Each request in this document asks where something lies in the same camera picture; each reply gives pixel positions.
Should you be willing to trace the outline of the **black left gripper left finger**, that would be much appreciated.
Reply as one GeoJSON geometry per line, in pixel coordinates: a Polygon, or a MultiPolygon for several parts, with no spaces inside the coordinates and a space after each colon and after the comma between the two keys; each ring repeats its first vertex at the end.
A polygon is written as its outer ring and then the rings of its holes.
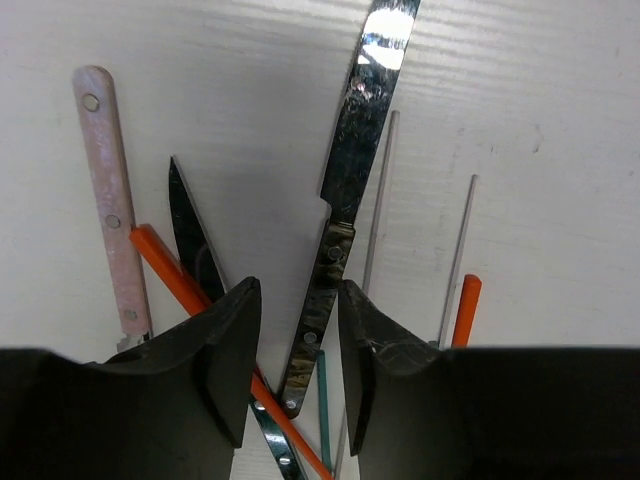
{"type": "Polygon", "coordinates": [[[226,479],[242,445],[261,323],[248,277],[105,363],[1,353],[5,479],[226,479]]]}

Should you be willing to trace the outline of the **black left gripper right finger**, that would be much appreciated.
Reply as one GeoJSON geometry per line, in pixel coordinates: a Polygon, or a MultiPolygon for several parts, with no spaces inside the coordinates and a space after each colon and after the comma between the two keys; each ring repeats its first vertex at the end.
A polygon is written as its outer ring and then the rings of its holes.
{"type": "Polygon", "coordinates": [[[342,282],[349,447],[364,479],[635,479],[635,348],[440,350],[342,282]]]}

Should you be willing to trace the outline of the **green handle knife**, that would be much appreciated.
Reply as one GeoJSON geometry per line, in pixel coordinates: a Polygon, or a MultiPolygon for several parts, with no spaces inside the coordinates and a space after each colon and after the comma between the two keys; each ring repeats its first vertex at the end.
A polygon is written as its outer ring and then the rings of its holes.
{"type": "MultiPolygon", "coordinates": [[[[226,288],[216,265],[215,252],[201,225],[186,180],[175,155],[168,171],[169,205],[180,263],[210,302],[221,299],[226,288]]],[[[307,479],[298,454],[264,405],[251,396],[250,408],[283,479],[307,479]]]]}

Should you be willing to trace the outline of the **pink handle knife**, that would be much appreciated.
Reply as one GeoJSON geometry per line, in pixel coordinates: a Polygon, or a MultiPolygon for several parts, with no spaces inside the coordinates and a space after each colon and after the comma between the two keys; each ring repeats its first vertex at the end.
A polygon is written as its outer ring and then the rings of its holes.
{"type": "Polygon", "coordinates": [[[114,80],[103,67],[77,68],[72,85],[114,297],[123,352],[153,335],[141,258],[129,236],[135,216],[114,80]]]}

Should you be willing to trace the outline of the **dark marbled handle knife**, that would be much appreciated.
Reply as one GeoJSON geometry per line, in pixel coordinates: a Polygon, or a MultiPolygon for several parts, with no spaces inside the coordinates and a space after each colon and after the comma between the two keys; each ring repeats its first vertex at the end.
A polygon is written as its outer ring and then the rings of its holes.
{"type": "Polygon", "coordinates": [[[278,393],[290,419],[307,394],[419,7],[416,0],[373,2],[354,50],[319,193],[329,215],[278,393]]]}

